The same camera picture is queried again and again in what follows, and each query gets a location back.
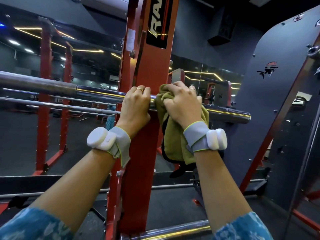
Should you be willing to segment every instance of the green towel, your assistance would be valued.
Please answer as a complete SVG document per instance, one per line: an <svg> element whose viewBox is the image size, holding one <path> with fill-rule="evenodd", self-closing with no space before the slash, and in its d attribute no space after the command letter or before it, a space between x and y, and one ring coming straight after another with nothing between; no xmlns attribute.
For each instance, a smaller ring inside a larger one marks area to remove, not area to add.
<svg viewBox="0 0 320 240"><path fill-rule="evenodd" d="M166 84L160 86L159 93L155 99L155 106L158 111L158 118L161 128L164 121L168 117L163 100L174 98L174 95L168 90L164 89L164 86L166 86ZM207 125L209 124L209 113L203 106L201 118ZM194 155L187 149L187 145L188 143L183 135L182 127L169 117L164 134L164 151L167 157L174 161L184 161L186 165L194 163Z"/></svg>

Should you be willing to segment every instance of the blue patterned sleeve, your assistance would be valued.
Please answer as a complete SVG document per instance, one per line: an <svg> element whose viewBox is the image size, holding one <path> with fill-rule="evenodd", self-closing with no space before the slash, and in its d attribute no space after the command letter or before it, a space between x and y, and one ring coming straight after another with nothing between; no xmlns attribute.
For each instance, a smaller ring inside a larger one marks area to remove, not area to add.
<svg viewBox="0 0 320 240"><path fill-rule="evenodd" d="M58 218L38 208L21 210L0 228L5 240L71 240L73 234Z"/></svg>
<svg viewBox="0 0 320 240"><path fill-rule="evenodd" d="M220 228L214 235L216 240L273 240L269 230L258 215L250 212Z"/></svg>

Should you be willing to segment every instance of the person's left hand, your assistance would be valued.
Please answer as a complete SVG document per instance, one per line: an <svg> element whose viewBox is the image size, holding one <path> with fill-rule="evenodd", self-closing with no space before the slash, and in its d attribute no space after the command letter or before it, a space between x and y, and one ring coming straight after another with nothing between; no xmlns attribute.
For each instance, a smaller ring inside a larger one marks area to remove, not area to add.
<svg viewBox="0 0 320 240"><path fill-rule="evenodd" d="M151 89L143 85L132 87L122 102L120 118L116 126L128 133L131 139L150 121L148 114L150 92Z"/></svg>

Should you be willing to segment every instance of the air conditioner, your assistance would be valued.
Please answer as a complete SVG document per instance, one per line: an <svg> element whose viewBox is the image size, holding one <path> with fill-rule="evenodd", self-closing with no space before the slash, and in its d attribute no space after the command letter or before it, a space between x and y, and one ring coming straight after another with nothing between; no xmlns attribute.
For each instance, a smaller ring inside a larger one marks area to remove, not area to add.
<svg viewBox="0 0 320 240"><path fill-rule="evenodd" d="M113 76L113 75L110 75L110 78L109 78L110 81L114 81L114 82L117 82L119 81L119 77L118 76Z"/></svg>
<svg viewBox="0 0 320 240"><path fill-rule="evenodd" d="M81 0L82 4L121 19L127 19L129 0Z"/></svg>

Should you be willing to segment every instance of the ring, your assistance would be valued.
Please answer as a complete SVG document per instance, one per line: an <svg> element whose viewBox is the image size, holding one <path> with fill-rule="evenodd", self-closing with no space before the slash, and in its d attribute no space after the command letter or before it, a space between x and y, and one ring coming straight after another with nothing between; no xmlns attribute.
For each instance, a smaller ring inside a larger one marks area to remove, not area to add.
<svg viewBox="0 0 320 240"><path fill-rule="evenodd" d="M136 91L137 91L138 89L141 90L141 92L143 93L143 89L142 89L142 88L137 88Z"/></svg>

